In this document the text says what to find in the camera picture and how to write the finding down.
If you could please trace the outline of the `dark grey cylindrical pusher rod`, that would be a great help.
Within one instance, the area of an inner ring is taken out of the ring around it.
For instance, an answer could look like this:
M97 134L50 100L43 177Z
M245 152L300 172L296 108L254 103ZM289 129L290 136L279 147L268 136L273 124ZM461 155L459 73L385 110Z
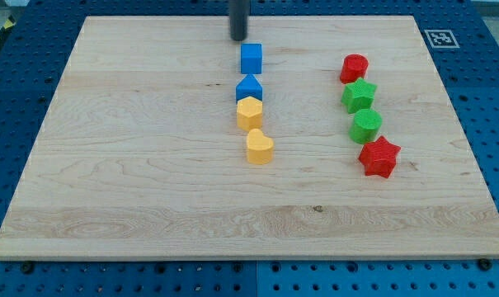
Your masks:
M247 38L250 0L229 0L229 33L232 40L242 41Z

